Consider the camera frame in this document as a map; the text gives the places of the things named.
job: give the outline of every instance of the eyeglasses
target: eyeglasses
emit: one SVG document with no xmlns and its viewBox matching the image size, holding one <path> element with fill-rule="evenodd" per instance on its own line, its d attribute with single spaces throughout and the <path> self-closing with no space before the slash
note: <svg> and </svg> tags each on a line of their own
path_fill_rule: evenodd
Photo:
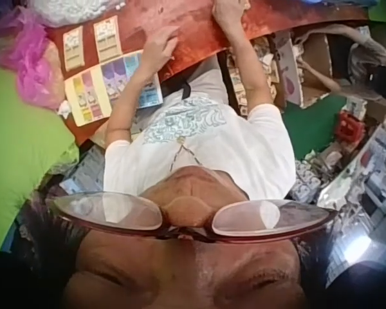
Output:
<svg viewBox="0 0 386 309">
<path fill-rule="evenodd" d="M 203 227 L 174 227 L 152 201 L 111 192 L 80 193 L 52 201 L 61 218 L 104 232 L 157 239 L 252 243 L 288 239 L 312 232 L 336 212 L 289 200 L 243 201 L 219 209 Z"/>
</svg>

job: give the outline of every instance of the nose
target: nose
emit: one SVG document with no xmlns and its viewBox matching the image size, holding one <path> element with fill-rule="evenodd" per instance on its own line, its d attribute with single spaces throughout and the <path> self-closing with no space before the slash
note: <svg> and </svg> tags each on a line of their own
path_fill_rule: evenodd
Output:
<svg viewBox="0 0 386 309">
<path fill-rule="evenodd" d="M 162 208 L 175 227 L 202 227 L 213 210 L 204 201 L 194 196 L 181 196 Z"/>
</svg>

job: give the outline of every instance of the green surface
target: green surface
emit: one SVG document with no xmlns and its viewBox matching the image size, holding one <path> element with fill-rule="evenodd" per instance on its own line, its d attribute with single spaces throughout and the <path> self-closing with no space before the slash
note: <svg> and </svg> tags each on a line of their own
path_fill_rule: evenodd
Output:
<svg viewBox="0 0 386 309">
<path fill-rule="evenodd" d="M 0 247 L 20 206 L 74 136 L 53 112 L 28 106 L 0 70 Z"/>
<path fill-rule="evenodd" d="M 379 5 L 369 10 L 371 21 L 380 21 L 386 23 L 386 0 L 380 0 Z"/>
<path fill-rule="evenodd" d="M 337 114 L 345 103 L 346 98 L 335 95 L 330 95 L 307 109 L 288 103 L 283 121 L 289 131 L 297 159 L 303 159 L 312 149 L 323 150 L 333 140 Z"/>
</svg>

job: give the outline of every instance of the plastic bag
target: plastic bag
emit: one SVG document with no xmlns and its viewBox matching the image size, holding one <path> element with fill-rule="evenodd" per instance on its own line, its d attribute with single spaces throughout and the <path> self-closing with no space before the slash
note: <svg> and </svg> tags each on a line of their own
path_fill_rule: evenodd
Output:
<svg viewBox="0 0 386 309">
<path fill-rule="evenodd" d="M 59 54 L 33 11 L 19 6 L 0 20 L 0 67 L 17 73 L 25 102 L 57 110 L 64 100 Z"/>
<path fill-rule="evenodd" d="M 28 0 L 46 26 L 61 27 L 90 21 L 125 0 Z"/>
</svg>

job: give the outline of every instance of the light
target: light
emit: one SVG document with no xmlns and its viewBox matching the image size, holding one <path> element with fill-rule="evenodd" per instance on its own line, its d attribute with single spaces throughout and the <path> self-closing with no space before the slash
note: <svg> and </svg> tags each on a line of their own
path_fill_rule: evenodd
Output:
<svg viewBox="0 0 386 309">
<path fill-rule="evenodd" d="M 356 238 L 344 252 L 346 261 L 349 264 L 355 263 L 365 253 L 371 245 L 372 240 L 368 236 L 360 236 Z"/>
</svg>

